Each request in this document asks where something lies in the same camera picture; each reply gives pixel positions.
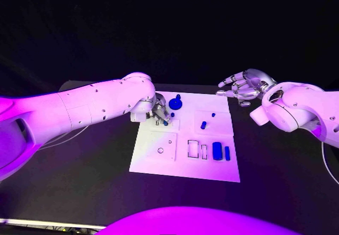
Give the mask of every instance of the black table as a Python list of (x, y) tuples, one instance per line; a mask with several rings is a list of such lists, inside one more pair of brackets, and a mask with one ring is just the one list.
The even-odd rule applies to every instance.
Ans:
[[(63, 89), (81, 85), (68, 82)], [(215, 94), (218, 87), (156, 84), (156, 89)], [(127, 114), (37, 151), (0, 184), (0, 217), (105, 226), (147, 209), (197, 206), (301, 234), (339, 234), (339, 185), (323, 165), (320, 141), (306, 130), (259, 127), (248, 115), (258, 105), (255, 100), (241, 108), (229, 99), (241, 183), (128, 172), (138, 123)]]

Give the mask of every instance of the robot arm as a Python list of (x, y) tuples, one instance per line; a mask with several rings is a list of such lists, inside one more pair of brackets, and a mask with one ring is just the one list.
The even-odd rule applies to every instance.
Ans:
[(241, 107), (249, 106), (245, 100), (262, 100), (249, 114), (258, 125), (270, 121), (285, 132), (303, 128), (321, 142), (339, 147), (339, 92), (324, 92), (317, 86), (303, 83), (277, 84), (265, 73), (254, 69), (226, 78), (219, 87), (231, 82), (232, 90), (218, 91), (216, 95), (236, 97)]
[(0, 181), (17, 171), (46, 142), (69, 131), (127, 112), (131, 121), (154, 117), (170, 122), (164, 103), (144, 73), (53, 94), (1, 97)]

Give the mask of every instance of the white board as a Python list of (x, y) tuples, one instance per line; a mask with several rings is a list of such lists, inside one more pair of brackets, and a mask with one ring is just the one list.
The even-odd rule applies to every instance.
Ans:
[[(174, 113), (174, 117), (167, 126), (156, 125), (153, 118), (140, 123), (130, 172), (239, 182), (226, 97), (210, 94), (157, 93), (164, 96), (166, 109), (169, 113)], [(171, 110), (169, 101), (177, 94), (180, 94), (182, 108)], [(200, 128), (203, 121), (206, 121), (205, 129)], [(219, 161), (212, 157), (213, 142), (222, 144)], [(229, 161), (225, 160), (225, 146), (229, 147)]]

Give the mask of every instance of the cable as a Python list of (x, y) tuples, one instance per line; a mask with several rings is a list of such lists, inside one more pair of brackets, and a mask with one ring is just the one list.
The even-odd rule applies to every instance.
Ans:
[(333, 178), (334, 182), (339, 184), (339, 182), (337, 182), (336, 178), (333, 177), (333, 174), (332, 174), (332, 172), (330, 172), (330, 169), (329, 169), (329, 167), (327, 167), (327, 163), (326, 163), (326, 160), (324, 160), (323, 142), (321, 142), (321, 154), (323, 154), (323, 163), (324, 163), (324, 167), (326, 167), (326, 169), (327, 169), (327, 172), (329, 172), (329, 174), (330, 174), (330, 176), (332, 176), (332, 178)]
[(66, 136), (69, 132), (66, 132), (65, 134), (62, 134), (55, 140), (49, 141), (43, 146), (46, 146), (47, 144), (50, 144), (52, 142), (57, 141), (62, 137)]
[(68, 142), (72, 138), (75, 138), (75, 137), (82, 133), (82, 131), (83, 131), (86, 128), (88, 128), (88, 126), (85, 126), (85, 128), (79, 131), (79, 133), (78, 133), (75, 136), (72, 136), (69, 139), (66, 139), (66, 140), (62, 141), (60, 143), (53, 144), (52, 146), (46, 146), (46, 147), (40, 148), (39, 150), (43, 150), (43, 149), (46, 149), (46, 148), (50, 148), (50, 147), (53, 147), (53, 146), (56, 146), (56, 145), (59, 145), (59, 144)]

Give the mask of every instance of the robotic hand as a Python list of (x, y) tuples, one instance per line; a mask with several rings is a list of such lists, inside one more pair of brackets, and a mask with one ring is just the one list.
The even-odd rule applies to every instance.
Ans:
[(317, 86), (296, 82), (278, 83), (259, 70), (248, 69), (218, 85), (232, 83), (231, 91), (216, 95), (235, 97), (241, 107), (254, 98), (261, 106), (249, 116), (258, 125), (268, 121), (285, 132), (306, 129), (317, 139), (339, 148), (339, 92), (324, 92)]
[(0, 97), (0, 181), (56, 136), (131, 112), (131, 121), (170, 122), (164, 97), (140, 72), (27, 98)]

